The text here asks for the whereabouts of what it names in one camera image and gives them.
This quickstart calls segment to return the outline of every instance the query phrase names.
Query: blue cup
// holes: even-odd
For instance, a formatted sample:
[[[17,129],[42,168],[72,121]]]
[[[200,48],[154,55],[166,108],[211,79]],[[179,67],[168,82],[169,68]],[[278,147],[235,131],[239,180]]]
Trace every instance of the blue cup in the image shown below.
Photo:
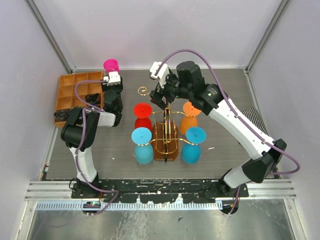
[[[182,160],[187,164],[195,164],[199,161],[201,155],[200,145],[184,144],[181,152]]]
[[[154,149],[152,145],[135,146],[134,149],[135,159],[139,164],[148,164],[154,159]]]

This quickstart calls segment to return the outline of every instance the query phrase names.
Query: orange cup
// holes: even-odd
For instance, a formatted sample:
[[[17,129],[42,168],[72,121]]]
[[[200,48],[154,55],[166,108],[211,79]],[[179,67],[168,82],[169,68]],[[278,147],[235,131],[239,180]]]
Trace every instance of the orange cup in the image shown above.
[[[186,135],[186,132],[189,128],[198,126],[198,120],[196,116],[201,113],[201,110],[192,106],[191,102],[188,101],[183,105],[183,111],[189,116],[184,116],[182,118],[179,129],[181,134]]]

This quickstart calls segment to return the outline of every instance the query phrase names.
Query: wall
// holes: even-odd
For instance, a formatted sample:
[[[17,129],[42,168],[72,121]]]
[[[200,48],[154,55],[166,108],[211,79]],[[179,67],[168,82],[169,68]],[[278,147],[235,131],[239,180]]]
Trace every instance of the wall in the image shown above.
[[[313,239],[319,239],[320,208],[320,2],[293,0],[251,74],[274,138],[301,163],[290,176]],[[294,163],[283,158],[281,168]]]
[[[10,240],[46,155],[65,70],[24,1],[0,1],[0,32],[0,239]]]
[[[214,68],[248,65],[280,0],[35,0],[69,64],[149,68],[169,53],[194,49]],[[190,53],[170,62],[197,60]]]

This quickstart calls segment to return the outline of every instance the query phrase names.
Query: pink cup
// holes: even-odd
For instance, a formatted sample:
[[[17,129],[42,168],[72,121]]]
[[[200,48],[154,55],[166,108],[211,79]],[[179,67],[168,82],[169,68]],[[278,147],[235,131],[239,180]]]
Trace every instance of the pink cup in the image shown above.
[[[119,65],[117,60],[115,59],[108,59],[104,62],[103,68],[105,72],[108,74],[109,72],[118,72],[119,73]]]

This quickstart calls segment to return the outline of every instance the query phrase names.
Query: spiral gold hook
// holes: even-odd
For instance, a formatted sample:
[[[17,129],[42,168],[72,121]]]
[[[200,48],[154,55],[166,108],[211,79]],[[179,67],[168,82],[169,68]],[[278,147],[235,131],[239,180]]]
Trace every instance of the spiral gold hook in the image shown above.
[[[150,94],[150,92],[148,93],[143,93],[143,92],[146,92],[148,91],[148,88],[146,86],[141,86],[138,88],[138,94],[140,94],[141,96],[147,96]]]

